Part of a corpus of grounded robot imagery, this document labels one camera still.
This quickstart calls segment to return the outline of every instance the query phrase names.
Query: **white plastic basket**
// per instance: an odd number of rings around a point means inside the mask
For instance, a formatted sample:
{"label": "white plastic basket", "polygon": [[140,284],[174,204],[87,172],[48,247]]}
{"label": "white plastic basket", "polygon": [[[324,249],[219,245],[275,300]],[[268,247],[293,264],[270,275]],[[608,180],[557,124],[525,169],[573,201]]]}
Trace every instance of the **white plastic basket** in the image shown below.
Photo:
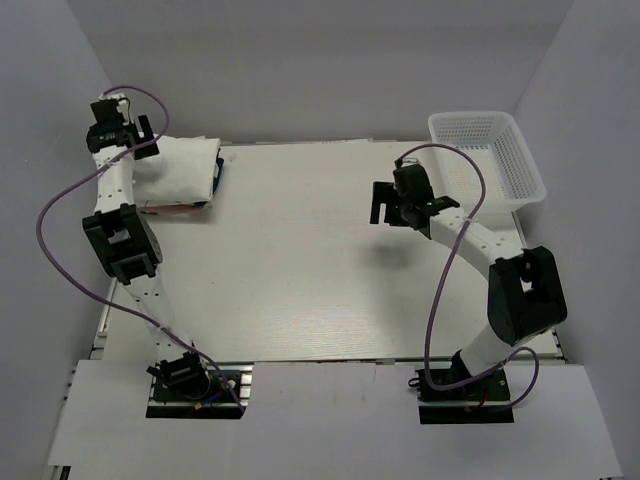
{"label": "white plastic basket", "polygon": [[[436,113],[429,117],[429,131],[433,142],[455,146],[478,164],[487,185],[481,213],[515,212],[546,196],[531,152],[508,113]],[[435,154],[446,195],[469,210],[480,197],[475,171],[454,152],[436,149]]]}

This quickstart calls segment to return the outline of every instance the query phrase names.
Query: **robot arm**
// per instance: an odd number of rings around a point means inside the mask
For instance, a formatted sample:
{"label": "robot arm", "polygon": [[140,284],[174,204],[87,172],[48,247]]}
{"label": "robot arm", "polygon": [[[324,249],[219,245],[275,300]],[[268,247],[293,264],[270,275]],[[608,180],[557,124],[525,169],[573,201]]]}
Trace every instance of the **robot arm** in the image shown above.
{"label": "robot arm", "polygon": [[[400,166],[393,175],[393,183],[374,183],[370,223],[379,222],[385,204],[385,223],[410,226],[453,248],[466,221],[458,202],[435,198],[420,164]],[[523,249],[471,223],[457,253],[489,283],[489,324],[453,357],[454,377],[464,380],[504,361],[520,345],[562,322],[567,308],[555,260],[546,248]]]}
{"label": "robot arm", "polygon": [[[138,133],[129,117],[129,100],[123,94],[101,99],[91,109],[97,123],[89,129],[87,145],[98,169],[124,150],[153,138],[145,116],[139,117],[143,134]],[[98,179],[94,213],[82,220],[82,226],[105,272],[124,286],[138,309],[193,345],[176,325],[160,277],[160,244],[133,198],[135,161],[158,153],[155,144],[143,147],[104,171]],[[200,392],[206,393],[209,378],[199,357],[175,344],[159,328],[148,327],[158,347],[160,365],[159,369],[149,367],[148,372],[186,396],[197,398]]]}

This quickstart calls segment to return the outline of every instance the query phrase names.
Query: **white cloth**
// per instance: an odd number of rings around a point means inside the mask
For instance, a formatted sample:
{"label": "white cloth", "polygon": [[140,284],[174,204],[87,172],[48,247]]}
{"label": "white cloth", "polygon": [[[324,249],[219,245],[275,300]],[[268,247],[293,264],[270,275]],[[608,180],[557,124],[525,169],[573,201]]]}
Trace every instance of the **white cloth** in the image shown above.
{"label": "white cloth", "polygon": [[218,175],[218,138],[158,140],[159,155],[136,160],[133,196],[144,206],[209,202]]}

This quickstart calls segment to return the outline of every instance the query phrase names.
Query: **gray wall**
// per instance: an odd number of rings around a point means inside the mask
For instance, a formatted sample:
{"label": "gray wall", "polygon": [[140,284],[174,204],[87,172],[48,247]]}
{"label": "gray wall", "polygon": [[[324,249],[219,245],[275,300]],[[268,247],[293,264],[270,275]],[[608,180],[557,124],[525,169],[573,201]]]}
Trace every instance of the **gray wall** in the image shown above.
{"label": "gray wall", "polygon": [[255,141],[417,139],[434,112],[513,111],[571,0],[69,3],[174,134]]}
{"label": "gray wall", "polygon": [[516,110],[549,190],[522,215],[556,254],[560,329],[584,363],[629,478],[640,478],[640,3],[576,0]]}
{"label": "gray wall", "polygon": [[[108,86],[63,0],[0,6],[0,476],[39,479],[71,369],[87,357],[100,308],[38,250],[42,205],[93,170],[84,135],[89,102]],[[52,211],[46,234],[63,263],[106,290],[80,228],[95,186]]]}

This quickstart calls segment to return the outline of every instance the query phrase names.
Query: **perforated basket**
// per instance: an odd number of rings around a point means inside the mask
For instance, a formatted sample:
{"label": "perforated basket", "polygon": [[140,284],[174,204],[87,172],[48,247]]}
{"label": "perforated basket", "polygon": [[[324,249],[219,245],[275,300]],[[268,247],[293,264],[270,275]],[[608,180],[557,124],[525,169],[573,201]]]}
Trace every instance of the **perforated basket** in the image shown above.
{"label": "perforated basket", "polygon": [[[478,164],[487,185],[480,212],[508,213],[544,199],[542,183],[531,152],[516,121],[504,112],[449,112],[429,117],[431,140],[458,147]],[[472,208],[480,197],[473,168],[459,155],[436,152],[446,194]]]}

